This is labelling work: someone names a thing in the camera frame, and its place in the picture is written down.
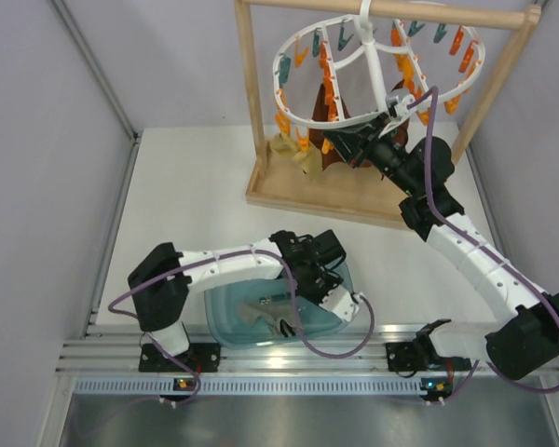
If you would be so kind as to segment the yellow sock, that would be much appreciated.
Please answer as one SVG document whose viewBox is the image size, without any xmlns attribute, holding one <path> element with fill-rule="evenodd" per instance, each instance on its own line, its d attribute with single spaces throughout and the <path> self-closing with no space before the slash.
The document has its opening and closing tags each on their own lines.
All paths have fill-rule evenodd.
<svg viewBox="0 0 559 447">
<path fill-rule="evenodd" d="M 317 181 L 322 174 L 322 153 L 310 143 L 306 151 L 298 152 L 297 163 L 300 169 L 312 181 Z"/>
<path fill-rule="evenodd" d="M 274 135 L 269 140 L 269 148 L 273 153 L 289 158 L 295 163 L 300 163 L 307 155 L 301 150 L 300 143 L 284 132 Z"/>
</svg>

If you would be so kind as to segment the white round clip hanger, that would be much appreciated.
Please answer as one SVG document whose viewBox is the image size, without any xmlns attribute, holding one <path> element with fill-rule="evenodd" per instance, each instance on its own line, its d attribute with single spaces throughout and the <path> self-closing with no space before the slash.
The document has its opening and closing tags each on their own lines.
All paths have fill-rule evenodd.
<svg viewBox="0 0 559 447">
<path fill-rule="evenodd" d="M 429 83 L 419 64 L 419 56 L 415 54 L 411 45 L 412 38 L 423 27 L 424 25 L 416 20 L 412 21 L 409 27 L 405 27 L 402 20 L 393 19 L 390 43 L 382 44 L 375 40 L 375 27 L 370 21 L 370 3 L 364 1 L 357 15 L 347 14 L 322 20 L 294 34 L 279 48 L 272 64 L 274 102 L 277 108 L 275 120 L 279 131 L 306 144 L 309 142 L 309 135 L 303 136 L 300 129 L 341 129 L 365 123 L 381 113 L 386 113 L 386 97 L 391 92 L 386 87 L 379 57 L 381 53 L 392 55 L 396 61 L 404 80 L 404 88 L 397 90 L 405 90 L 417 99 L 418 108 L 410 116 L 416 114 L 424 125 L 428 125 L 429 100 L 423 95 L 429 92 Z M 311 118 L 296 115 L 285 98 L 290 71 L 300 67 L 307 58 L 316 60 L 322 71 L 321 83 L 325 86 L 325 104 L 329 106 L 326 122 L 312 121 Z M 338 73 L 360 58 L 365 59 L 368 69 L 375 109 L 346 116 Z"/>
</svg>

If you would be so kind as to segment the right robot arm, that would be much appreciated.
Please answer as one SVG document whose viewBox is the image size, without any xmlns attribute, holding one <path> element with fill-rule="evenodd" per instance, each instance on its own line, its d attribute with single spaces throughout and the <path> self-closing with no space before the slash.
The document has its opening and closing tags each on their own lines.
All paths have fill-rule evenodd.
<svg viewBox="0 0 559 447">
<path fill-rule="evenodd" d="M 479 360 L 517 381 L 558 358 L 559 292 L 550 294 L 520 274 L 451 196 L 445 183 L 455 167 L 448 143 L 423 138 L 406 150 L 384 127 L 379 116 L 323 135 L 352 168 L 369 162 L 405 193 L 400 210 L 407 227 L 468 281 L 495 318 L 426 325 L 416 336 L 418 362 L 434 370 L 453 357 Z"/>
</svg>

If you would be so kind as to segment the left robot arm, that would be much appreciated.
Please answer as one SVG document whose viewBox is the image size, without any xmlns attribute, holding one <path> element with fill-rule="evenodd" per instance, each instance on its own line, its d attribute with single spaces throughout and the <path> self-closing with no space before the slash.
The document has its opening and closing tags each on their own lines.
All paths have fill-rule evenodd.
<svg viewBox="0 0 559 447">
<path fill-rule="evenodd" d="M 173 370 L 186 367 L 192 348 L 181 322 L 185 302 L 201 292 L 247 280 L 275 280 L 286 270 L 302 297 L 345 322 L 358 312 L 344 280 L 329 265 L 346 255 L 333 231 L 297 236 L 280 230 L 248 246 L 220 251 L 177 251 L 161 243 L 128 276 L 142 331 L 161 346 L 159 357 Z"/>
</svg>

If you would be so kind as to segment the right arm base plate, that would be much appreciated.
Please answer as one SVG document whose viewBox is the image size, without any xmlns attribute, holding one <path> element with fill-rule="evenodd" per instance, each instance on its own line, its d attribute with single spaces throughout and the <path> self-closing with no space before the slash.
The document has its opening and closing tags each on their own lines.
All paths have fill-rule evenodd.
<svg viewBox="0 0 559 447">
<path fill-rule="evenodd" d="M 388 368 L 393 373 L 444 372 L 446 361 L 431 345 L 417 341 L 386 343 Z"/>
</svg>

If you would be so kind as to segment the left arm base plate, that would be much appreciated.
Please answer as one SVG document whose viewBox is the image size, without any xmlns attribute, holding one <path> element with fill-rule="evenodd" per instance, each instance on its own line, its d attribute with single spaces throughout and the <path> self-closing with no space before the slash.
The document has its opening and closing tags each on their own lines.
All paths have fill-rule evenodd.
<svg viewBox="0 0 559 447">
<path fill-rule="evenodd" d="M 217 373 L 221 346 L 217 343 L 191 343 L 186 352 L 175 358 L 195 373 Z M 153 344 L 144 344 L 138 371 L 140 373 L 176 373 L 182 372 L 183 369 L 165 357 Z"/>
</svg>

